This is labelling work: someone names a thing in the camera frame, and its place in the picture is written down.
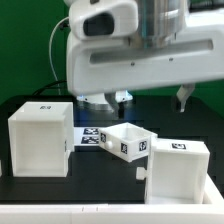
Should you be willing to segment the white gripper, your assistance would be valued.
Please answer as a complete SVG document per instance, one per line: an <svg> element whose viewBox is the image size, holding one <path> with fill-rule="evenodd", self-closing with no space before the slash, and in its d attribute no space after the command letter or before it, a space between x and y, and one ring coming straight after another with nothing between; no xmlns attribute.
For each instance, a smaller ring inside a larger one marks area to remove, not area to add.
<svg viewBox="0 0 224 224"><path fill-rule="evenodd" d="M126 38L67 42L67 84L91 95L182 85L176 110L185 111L194 83L224 79L224 13L193 13L187 27L162 49L137 49Z"/></svg>

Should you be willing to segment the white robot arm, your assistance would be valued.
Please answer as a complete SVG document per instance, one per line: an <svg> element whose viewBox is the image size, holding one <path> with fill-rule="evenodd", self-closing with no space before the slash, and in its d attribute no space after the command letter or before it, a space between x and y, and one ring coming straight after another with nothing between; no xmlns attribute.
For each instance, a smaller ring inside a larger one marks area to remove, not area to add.
<svg viewBox="0 0 224 224"><path fill-rule="evenodd" d="M133 90L177 86L182 112L200 82L224 79L224 6L191 13L189 0L64 0L68 91L100 110Z"/></svg>

